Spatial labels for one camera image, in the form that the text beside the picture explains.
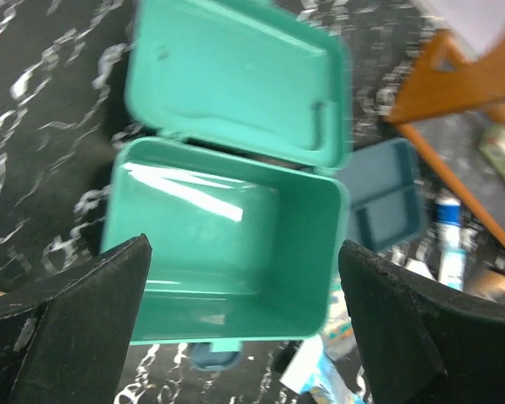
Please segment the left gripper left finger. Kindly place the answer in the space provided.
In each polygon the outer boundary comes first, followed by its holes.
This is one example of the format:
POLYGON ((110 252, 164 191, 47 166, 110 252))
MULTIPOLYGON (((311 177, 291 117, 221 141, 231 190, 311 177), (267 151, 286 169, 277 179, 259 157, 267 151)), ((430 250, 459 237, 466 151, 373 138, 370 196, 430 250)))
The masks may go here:
POLYGON ((110 403, 152 250, 133 237, 0 295, 0 403, 110 403))

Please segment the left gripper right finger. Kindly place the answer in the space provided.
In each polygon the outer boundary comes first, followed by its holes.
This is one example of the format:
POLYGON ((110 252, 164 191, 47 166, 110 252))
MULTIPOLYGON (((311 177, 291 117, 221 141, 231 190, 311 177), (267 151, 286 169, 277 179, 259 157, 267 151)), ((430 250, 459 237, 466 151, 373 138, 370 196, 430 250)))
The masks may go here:
POLYGON ((376 403, 505 403, 505 306, 349 240, 338 268, 376 403))

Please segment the blue divided tray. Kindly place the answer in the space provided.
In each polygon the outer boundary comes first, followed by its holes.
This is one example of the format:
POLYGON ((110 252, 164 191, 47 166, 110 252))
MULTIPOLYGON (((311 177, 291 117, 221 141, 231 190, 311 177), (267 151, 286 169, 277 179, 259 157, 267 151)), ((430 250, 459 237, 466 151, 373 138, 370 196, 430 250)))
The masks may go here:
POLYGON ((424 230, 418 155, 408 140, 394 138, 356 151, 338 178, 351 199, 347 239, 381 253, 424 230))

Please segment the teal medicine kit box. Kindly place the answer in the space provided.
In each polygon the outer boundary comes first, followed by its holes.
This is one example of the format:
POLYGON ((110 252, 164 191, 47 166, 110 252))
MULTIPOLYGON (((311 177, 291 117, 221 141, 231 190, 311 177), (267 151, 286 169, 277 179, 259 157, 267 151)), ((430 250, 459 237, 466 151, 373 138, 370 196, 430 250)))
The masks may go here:
POLYGON ((151 244, 132 345, 188 343, 214 370, 322 328, 350 205, 349 63, 268 2, 141 3, 125 105, 153 135, 114 160, 101 243, 151 244))

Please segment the brown medicine bottle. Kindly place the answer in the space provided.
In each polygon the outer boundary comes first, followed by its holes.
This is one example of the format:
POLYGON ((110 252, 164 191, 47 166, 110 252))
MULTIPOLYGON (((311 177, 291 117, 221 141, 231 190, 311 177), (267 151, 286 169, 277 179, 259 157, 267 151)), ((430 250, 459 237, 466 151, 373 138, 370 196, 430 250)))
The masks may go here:
POLYGON ((505 263, 482 263, 467 270, 464 291, 505 306, 505 263))

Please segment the long blue white packet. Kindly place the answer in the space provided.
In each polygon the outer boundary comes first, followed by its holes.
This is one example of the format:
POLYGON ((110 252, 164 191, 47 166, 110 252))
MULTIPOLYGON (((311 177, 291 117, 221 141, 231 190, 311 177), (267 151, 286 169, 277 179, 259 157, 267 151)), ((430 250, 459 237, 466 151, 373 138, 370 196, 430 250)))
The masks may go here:
POLYGON ((360 358, 351 322, 307 338, 281 376, 281 383, 316 403, 374 401, 360 358))

